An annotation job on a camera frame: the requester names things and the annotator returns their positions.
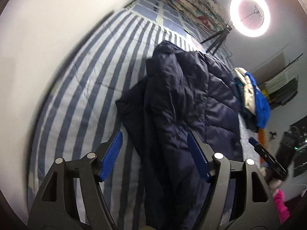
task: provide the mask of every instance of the blue jacket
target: blue jacket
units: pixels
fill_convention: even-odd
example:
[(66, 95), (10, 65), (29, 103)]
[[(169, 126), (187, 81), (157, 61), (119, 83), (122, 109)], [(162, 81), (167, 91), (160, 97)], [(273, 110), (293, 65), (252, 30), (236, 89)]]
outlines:
[(195, 167), (187, 134), (196, 131), (214, 152), (243, 161), (236, 86), (223, 64), (167, 41), (155, 48), (146, 70), (147, 77), (116, 102), (142, 161), (146, 224), (191, 229), (209, 184)]

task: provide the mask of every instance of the ring light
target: ring light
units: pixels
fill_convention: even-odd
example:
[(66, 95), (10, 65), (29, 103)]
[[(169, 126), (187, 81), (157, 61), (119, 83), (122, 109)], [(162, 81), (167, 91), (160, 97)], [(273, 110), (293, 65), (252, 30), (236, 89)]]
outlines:
[(256, 2), (261, 9), (263, 10), (263, 15), (264, 15), (264, 21), (260, 28), (256, 30), (249, 29), (245, 27), (240, 19), (239, 16), (239, 5), (243, 0), (231, 0), (230, 2), (230, 17), (232, 20), (232, 23), (234, 27), (242, 34), (249, 36), (249, 37), (257, 37), (263, 35), (267, 29), (269, 28), (270, 24), (270, 11), (268, 8), (268, 5), (266, 4), (265, 0), (252, 0)]

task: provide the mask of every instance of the bed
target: bed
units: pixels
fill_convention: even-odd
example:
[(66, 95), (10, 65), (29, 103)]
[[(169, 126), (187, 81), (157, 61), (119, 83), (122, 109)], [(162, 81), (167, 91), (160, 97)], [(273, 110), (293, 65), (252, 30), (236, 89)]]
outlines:
[[(186, 51), (201, 51), (208, 35), (187, 17), (160, 0), (136, 0), (105, 22), (89, 37), (57, 78), (44, 103), (34, 135), (28, 180), (28, 207), (54, 160), (79, 159), (95, 151), (111, 136), (117, 117), (115, 101), (145, 77), (145, 60), (163, 40)], [(234, 65), (222, 46), (215, 61), (230, 70)], [(254, 133), (239, 117), (243, 157), (258, 163), (248, 143)], [(142, 169), (127, 132), (110, 177), (101, 184), (106, 203), (119, 229), (139, 229), (145, 224)], [(80, 219), (87, 222), (79, 181), (75, 180)]]

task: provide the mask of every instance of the white cloth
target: white cloth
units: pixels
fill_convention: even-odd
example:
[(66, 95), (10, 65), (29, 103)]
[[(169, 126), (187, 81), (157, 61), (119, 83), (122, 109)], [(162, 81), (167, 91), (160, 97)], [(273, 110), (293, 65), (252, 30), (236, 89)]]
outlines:
[(248, 109), (252, 114), (256, 115), (255, 93), (251, 79), (245, 75), (247, 71), (244, 68), (236, 67), (234, 70), (244, 85), (244, 107)]

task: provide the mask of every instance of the pink cloth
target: pink cloth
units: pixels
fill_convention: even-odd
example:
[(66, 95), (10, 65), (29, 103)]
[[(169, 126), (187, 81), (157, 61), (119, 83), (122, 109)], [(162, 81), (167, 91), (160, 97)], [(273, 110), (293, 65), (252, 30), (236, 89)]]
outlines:
[(286, 219), (290, 216), (290, 212), (288, 211), (288, 208), (285, 206), (285, 195), (284, 192), (281, 190), (278, 190), (277, 194), (274, 197), (274, 202), (276, 204), (280, 222), (284, 223)]

